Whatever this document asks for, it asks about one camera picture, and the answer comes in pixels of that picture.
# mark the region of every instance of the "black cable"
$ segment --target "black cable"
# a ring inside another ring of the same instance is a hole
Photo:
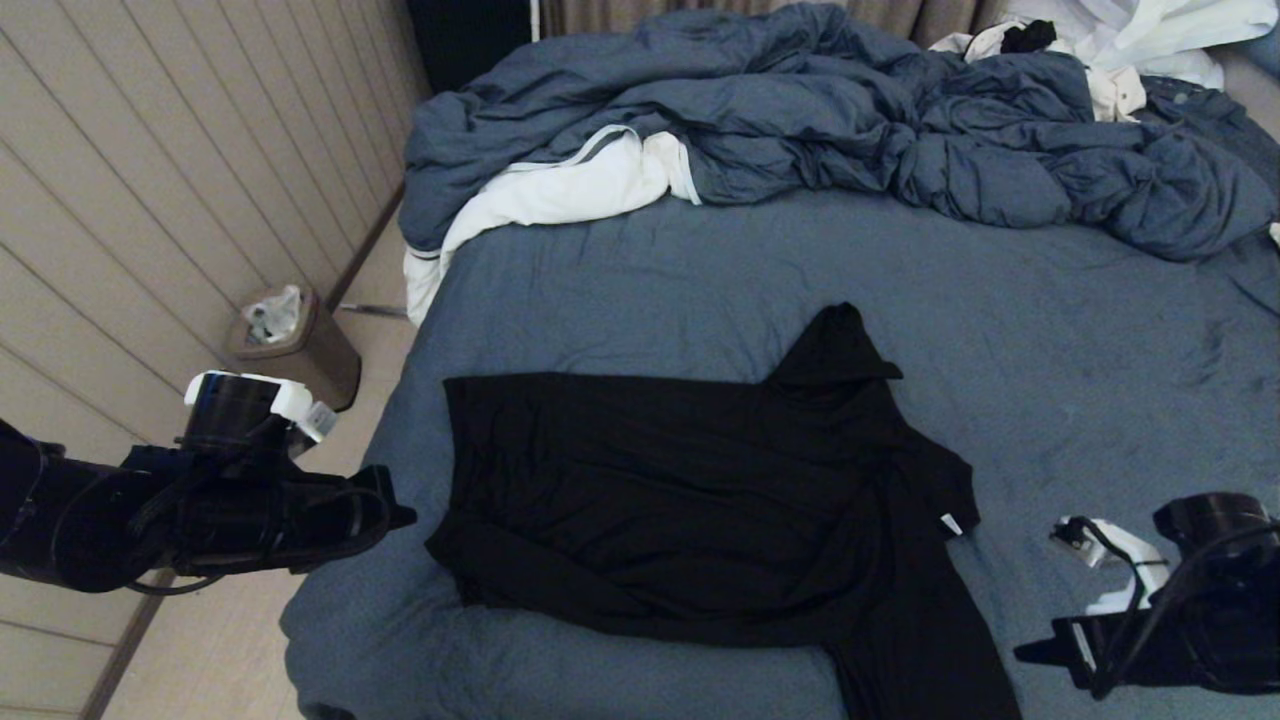
[[[216,583],[218,580],[221,580],[223,578],[225,578],[225,575],[210,575],[210,577],[205,578],[204,580],[197,580],[195,583],[191,583],[189,585],[180,585],[180,587],[177,587],[177,588],[161,588],[161,587],[157,587],[157,585],[146,585],[146,584],[142,584],[142,583],[140,583],[137,580],[133,580],[132,583],[129,583],[129,584],[127,584],[124,587],[129,588],[131,591],[140,592],[142,594],[155,594],[155,596],[160,596],[160,597],[173,597],[173,596],[178,596],[178,594],[187,594],[189,592],[202,591],[202,589],[207,588],[209,585]]]
[[[1138,633],[1138,639],[1135,639],[1134,643],[1129,647],[1129,652],[1120,662],[1120,666],[1116,669],[1115,683],[1120,684],[1120,680],[1124,679],[1124,674],[1129,671],[1129,667],[1133,666],[1133,662],[1138,659],[1138,655],[1142,653],[1142,648],[1147,646],[1148,641],[1151,641],[1151,635],[1155,634],[1156,628],[1160,626],[1160,623],[1165,619],[1165,615],[1167,615],[1170,609],[1175,603],[1178,603],[1179,601],[1178,594],[1183,589],[1181,585],[1188,583],[1189,580],[1187,578],[1193,575],[1190,570],[1192,568],[1204,562],[1204,559],[1208,557],[1211,552],[1222,547],[1224,544],[1230,544],[1233,542],[1238,542],[1244,538],[1251,538],[1253,536],[1265,536],[1274,533],[1280,533],[1280,523],[1268,523],[1266,525],[1258,525],[1256,528],[1249,528],[1247,530],[1239,530],[1229,536],[1222,536],[1215,539],[1213,542],[1204,544],[1203,547],[1193,552],[1190,557],[1183,560],[1183,564],[1178,566],[1176,571],[1174,571],[1174,575],[1169,579],[1169,583],[1165,584],[1164,592],[1160,596],[1160,601],[1156,602],[1155,606],[1152,606],[1151,615],[1147,616],[1147,621],[1143,624],[1142,632]],[[1106,692],[1111,692],[1111,688],[1107,688]]]
[[[1102,547],[1129,565],[1134,580],[1133,596],[1129,597],[1129,606],[1125,609],[1124,620],[1120,621],[1120,626],[1112,635],[1111,642],[1107,643],[1106,655],[1103,655],[1102,662],[1098,664],[1098,669],[1093,674],[1093,680],[1089,683],[1089,694],[1093,696],[1093,700],[1102,700],[1120,684],[1119,673],[1115,670],[1119,661],[1117,648],[1124,644],[1124,638],[1129,634],[1133,621],[1138,616],[1138,606],[1142,603],[1142,597],[1147,593],[1147,584],[1142,582],[1142,575],[1138,574],[1138,564],[1134,562],[1133,557],[1111,542],[1111,538],[1102,532],[1102,528],[1098,528],[1097,523],[1083,516],[1076,519],[1093,533],[1093,537],[1102,543]]]

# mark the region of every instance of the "bed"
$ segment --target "bed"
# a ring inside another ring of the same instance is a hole
[[[1266,183],[1266,202],[1280,196],[1280,146],[1239,105],[1179,81],[1144,85],[1144,124],[1178,126]],[[1224,211],[1247,213],[1239,202]],[[1274,717],[1272,698],[1193,688],[1126,687],[1096,703],[1065,671],[1012,656],[1124,582],[1056,551],[1047,532],[1059,516],[1153,537],[1151,512],[1175,497],[1228,489],[1280,503],[1280,261],[1265,223],[1224,227],[1234,229],[1221,247],[1174,261],[1085,224],[997,227],[891,192],[801,187],[489,229],[453,254],[366,455],[390,468],[419,524],[315,570],[282,619],[301,710],[314,720],[845,717],[817,648],[663,643],[463,607],[422,543],[449,503],[445,378],[758,382],[818,310],[851,302],[902,370],[893,396],[905,418],[974,466],[983,519],[950,555],[1027,719]]]

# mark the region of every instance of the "crumpled blanket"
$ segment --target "crumpled blanket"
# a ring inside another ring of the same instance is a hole
[[[1213,255],[1277,214],[1262,178],[1222,149],[1170,126],[1093,122],[1075,58],[965,65],[840,8],[788,5],[547,40],[422,104],[406,150],[406,240],[429,256],[508,164],[568,158],[608,124],[678,137],[708,204],[797,187],[888,192],[993,225],[1093,224],[1167,260]]]

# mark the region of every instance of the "clothing tag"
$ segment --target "clothing tag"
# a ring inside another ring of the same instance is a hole
[[[960,523],[956,523],[956,519],[952,518],[950,512],[942,516],[942,524],[950,528],[951,532],[957,536],[964,534],[964,530],[960,529]]]

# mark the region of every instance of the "black clothing item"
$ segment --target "black clothing item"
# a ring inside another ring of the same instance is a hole
[[[1034,53],[1043,50],[1057,40],[1057,29],[1052,20],[1032,20],[1025,28],[1011,27],[1005,31],[1005,38],[1000,42],[1000,54]]]
[[[888,378],[846,304],[760,384],[448,379],[453,496],[428,548],[466,603],[820,644],[855,719],[1016,719],[943,547],[979,520],[970,468],[908,427]]]

